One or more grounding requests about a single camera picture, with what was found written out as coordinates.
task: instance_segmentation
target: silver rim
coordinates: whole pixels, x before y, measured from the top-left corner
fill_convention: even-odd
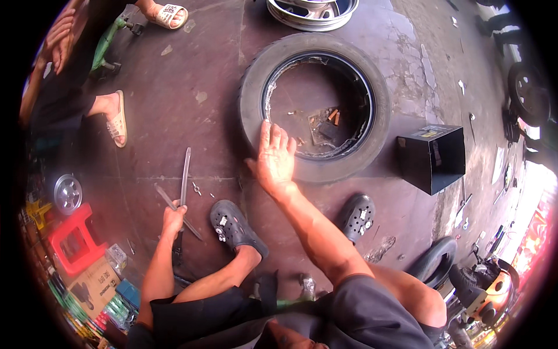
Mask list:
[[[58,210],[65,214],[72,214],[80,205],[83,198],[81,184],[72,175],[62,175],[54,185],[54,201]]]
[[[324,32],[344,26],[351,18],[354,10],[357,8],[358,1],[359,0],[345,0],[347,3],[345,11],[332,18],[308,18],[295,15],[294,13],[280,7],[275,0],[267,0],[267,9],[276,20],[292,28],[311,32]],[[298,3],[295,0],[283,1],[283,3],[291,2],[296,6],[306,7],[300,5],[301,0],[298,0]],[[333,3],[337,12],[340,11],[338,9],[339,2],[340,1],[335,1]]]

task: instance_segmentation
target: white slipper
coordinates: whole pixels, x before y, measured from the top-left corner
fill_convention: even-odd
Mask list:
[[[116,91],[120,97],[120,105],[118,106],[118,114],[114,119],[107,122],[107,129],[110,136],[114,140],[114,143],[119,148],[124,148],[126,143],[128,143],[128,130],[126,129],[126,117],[124,116],[124,93],[122,90]],[[124,144],[118,142],[115,138],[118,136],[124,136]]]
[[[176,27],[171,27],[172,19],[181,9],[183,9],[186,14],[182,17],[180,23]],[[155,18],[155,23],[157,23],[161,27],[165,27],[170,30],[177,30],[178,28],[183,26],[184,23],[186,23],[187,19],[188,19],[188,10],[186,10],[184,7],[179,5],[166,4],[157,14],[157,17]]]

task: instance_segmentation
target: knee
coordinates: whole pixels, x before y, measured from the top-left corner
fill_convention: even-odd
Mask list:
[[[446,304],[440,293],[423,283],[413,287],[413,316],[425,325],[442,327],[446,325]]]

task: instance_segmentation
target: concrete floor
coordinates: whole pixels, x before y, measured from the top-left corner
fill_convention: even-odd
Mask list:
[[[97,239],[118,243],[125,252],[129,252],[126,238],[134,243],[137,252],[128,254],[131,260],[124,275],[140,286],[165,207],[153,184],[179,197],[185,150],[190,146],[190,180],[203,196],[189,189],[186,216],[205,242],[185,233],[180,273],[187,279],[200,278],[233,258],[208,219],[217,200],[229,199],[241,207],[270,248],[270,256],[245,282],[246,289],[258,273],[279,269],[280,298],[299,295],[296,275],[301,272],[312,274],[317,291],[331,291],[332,285],[305,255],[284,215],[242,162],[250,150],[237,112],[240,78],[260,50],[297,31],[275,21],[264,0],[174,2],[189,10],[189,20],[195,22],[191,31],[170,32],[147,23],[131,7],[131,21],[145,24],[144,32],[136,37],[119,31],[107,60],[122,63],[120,73],[87,86],[96,94],[124,91],[129,137],[125,148],[115,147],[100,117],[88,118],[80,130],[80,148],[86,151],[79,154],[76,172],[93,209]],[[377,208],[374,226],[357,249],[368,259],[387,250],[379,264],[395,269],[404,269],[433,240],[446,235],[461,235],[459,259],[466,258],[480,232],[488,233],[487,241],[515,205],[514,195],[492,205],[503,179],[490,184],[496,148],[507,144],[501,119],[506,99],[502,58],[493,40],[481,37],[474,27],[478,6],[466,0],[455,3],[460,12],[444,0],[393,0],[393,6],[389,0],[361,1],[349,23],[331,32],[366,52],[386,78],[393,108],[389,136],[376,160],[352,178],[301,185],[301,190],[329,218],[353,193],[370,195]],[[451,16],[459,28],[452,26]],[[467,85],[465,95],[457,86],[459,79]],[[296,99],[300,93],[282,93],[292,104],[286,110],[300,108]],[[319,107],[335,105],[326,98],[322,102]],[[477,116],[476,145],[469,112]],[[464,126],[465,182],[467,195],[473,193],[465,212],[470,221],[467,231],[451,225],[461,201],[459,181],[431,197],[401,179],[396,136],[428,122]],[[509,154],[520,150],[514,145]],[[401,254],[406,256],[403,260],[398,258]]]

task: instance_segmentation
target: small silver wheel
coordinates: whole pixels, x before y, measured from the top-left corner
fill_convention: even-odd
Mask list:
[[[83,190],[81,184],[70,174],[62,175],[54,185],[54,202],[58,210],[67,216],[81,205]]]

